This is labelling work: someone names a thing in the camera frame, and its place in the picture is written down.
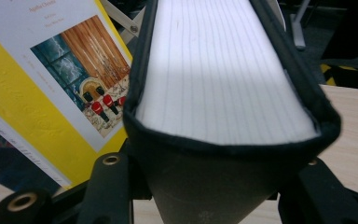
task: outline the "black object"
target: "black object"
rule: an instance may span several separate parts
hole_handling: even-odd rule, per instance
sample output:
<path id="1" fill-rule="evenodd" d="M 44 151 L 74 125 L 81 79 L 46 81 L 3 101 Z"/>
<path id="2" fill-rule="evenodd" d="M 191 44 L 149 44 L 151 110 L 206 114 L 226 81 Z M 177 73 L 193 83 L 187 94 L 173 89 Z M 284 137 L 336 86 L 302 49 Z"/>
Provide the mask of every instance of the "black object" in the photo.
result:
<path id="1" fill-rule="evenodd" d="M 158 10 L 158 1 L 148 1 L 133 57 L 123 120 L 133 144 L 129 155 L 145 173 L 165 223 L 240 222 L 339 135 L 337 112 L 268 3 L 253 0 L 251 4 L 320 135 L 275 146 L 218 146 L 148 130 L 135 117 L 143 96 Z"/>
<path id="2" fill-rule="evenodd" d="M 126 154 L 129 149 L 126 141 L 120 153 L 102 155 L 88 182 L 52 199 L 42 189 L 9 195 L 0 202 L 0 224 L 133 223 L 132 200 L 150 200 L 151 194 L 141 170 Z M 358 192 L 345 189 L 321 160 L 316 161 L 280 189 L 282 223 L 358 223 Z M 17 211 L 9 211 L 10 204 Z"/>

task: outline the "yellow book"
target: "yellow book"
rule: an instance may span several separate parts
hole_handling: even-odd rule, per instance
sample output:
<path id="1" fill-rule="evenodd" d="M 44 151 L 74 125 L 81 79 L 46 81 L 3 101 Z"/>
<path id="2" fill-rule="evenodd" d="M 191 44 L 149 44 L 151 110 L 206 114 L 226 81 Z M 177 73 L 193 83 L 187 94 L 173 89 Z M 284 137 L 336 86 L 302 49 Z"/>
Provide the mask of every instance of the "yellow book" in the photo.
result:
<path id="1" fill-rule="evenodd" d="M 131 55 L 98 0 L 0 1 L 0 134 L 64 188 L 127 135 Z"/>

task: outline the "light wood tabletop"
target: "light wood tabletop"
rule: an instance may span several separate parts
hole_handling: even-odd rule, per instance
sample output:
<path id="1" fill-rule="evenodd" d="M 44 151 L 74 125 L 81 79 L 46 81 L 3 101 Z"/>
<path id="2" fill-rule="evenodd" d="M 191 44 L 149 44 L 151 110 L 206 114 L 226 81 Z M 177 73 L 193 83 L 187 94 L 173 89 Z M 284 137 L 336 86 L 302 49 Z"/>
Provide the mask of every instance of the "light wood tabletop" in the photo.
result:
<path id="1" fill-rule="evenodd" d="M 322 87 L 341 115 L 342 131 L 338 140 L 320 155 L 320 159 L 345 187 L 358 192 L 358 90 Z M 0 201 L 11 192 L 0 185 Z M 277 201 L 265 201 L 241 223 L 281 223 L 277 207 Z M 134 201 L 134 212 L 135 223 L 162 223 L 153 201 Z"/>

